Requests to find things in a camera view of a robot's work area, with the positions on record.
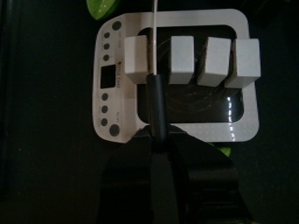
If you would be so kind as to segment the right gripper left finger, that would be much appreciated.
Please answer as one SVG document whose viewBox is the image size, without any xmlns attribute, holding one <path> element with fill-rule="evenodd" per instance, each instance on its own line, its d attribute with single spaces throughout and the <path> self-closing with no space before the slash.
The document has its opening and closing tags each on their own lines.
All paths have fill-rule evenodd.
<svg viewBox="0 0 299 224">
<path fill-rule="evenodd" d="M 151 142 L 148 128 L 140 129 L 107 161 L 96 224 L 152 224 Z"/>
</svg>

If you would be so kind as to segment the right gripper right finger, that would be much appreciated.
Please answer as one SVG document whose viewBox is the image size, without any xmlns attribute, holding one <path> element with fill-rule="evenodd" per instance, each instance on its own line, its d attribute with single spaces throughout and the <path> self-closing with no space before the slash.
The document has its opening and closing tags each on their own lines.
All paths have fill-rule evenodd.
<svg viewBox="0 0 299 224">
<path fill-rule="evenodd" d="M 180 129 L 152 128 L 153 224 L 249 224 L 229 158 Z"/>
</svg>

